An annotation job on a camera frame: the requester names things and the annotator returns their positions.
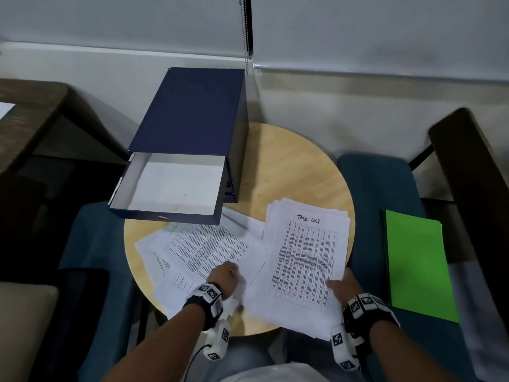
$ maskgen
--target wristband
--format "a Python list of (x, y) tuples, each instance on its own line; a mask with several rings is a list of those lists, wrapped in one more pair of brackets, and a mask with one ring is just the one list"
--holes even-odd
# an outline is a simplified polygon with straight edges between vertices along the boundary
[(217, 283), (204, 283), (187, 298), (183, 307), (189, 304), (200, 306), (205, 312), (205, 323), (202, 331), (207, 331), (216, 326), (223, 312), (221, 287)]
[(386, 320), (401, 327), (394, 313), (378, 297), (369, 293), (355, 296), (348, 302), (343, 311), (345, 331), (360, 335), (367, 343), (370, 341), (370, 330), (373, 324)]

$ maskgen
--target storage box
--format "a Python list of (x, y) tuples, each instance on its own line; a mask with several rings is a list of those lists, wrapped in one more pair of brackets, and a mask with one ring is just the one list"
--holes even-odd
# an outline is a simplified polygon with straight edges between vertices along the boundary
[(248, 121), (241, 69), (170, 68), (111, 199), (123, 218), (219, 224), (238, 202)]

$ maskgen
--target gray pants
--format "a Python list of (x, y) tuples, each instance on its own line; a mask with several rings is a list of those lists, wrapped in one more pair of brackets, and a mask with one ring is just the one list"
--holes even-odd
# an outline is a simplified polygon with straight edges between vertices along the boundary
[[(226, 356), (219, 361), (208, 362), (202, 381), (220, 382), (243, 371), (274, 365), (267, 344), (265, 334), (231, 338)], [(287, 363), (306, 363), (331, 382), (364, 380), (358, 371), (347, 373), (337, 365), (330, 342), (289, 331), (286, 350)]]

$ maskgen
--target hand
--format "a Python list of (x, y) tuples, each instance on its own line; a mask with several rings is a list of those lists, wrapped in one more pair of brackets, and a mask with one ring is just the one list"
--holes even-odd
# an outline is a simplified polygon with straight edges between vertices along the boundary
[(237, 288), (239, 281), (239, 266), (231, 261), (225, 261), (215, 267), (207, 277), (207, 282), (217, 283), (221, 287), (222, 299), (228, 299)]
[(364, 293), (359, 282), (353, 276), (352, 270), (348, 267), (345, 268), (343, 280), (327, 279), (325, 285), (332, 289), (334, 296), (343, 306), (346, 306), (355, 296)]

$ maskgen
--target green folder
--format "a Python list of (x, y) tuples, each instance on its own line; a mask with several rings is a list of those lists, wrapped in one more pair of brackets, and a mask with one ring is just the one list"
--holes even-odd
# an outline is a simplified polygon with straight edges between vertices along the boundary
[(391, 304), (459, 322), (442, 239), (435, 220), (384, 211)]

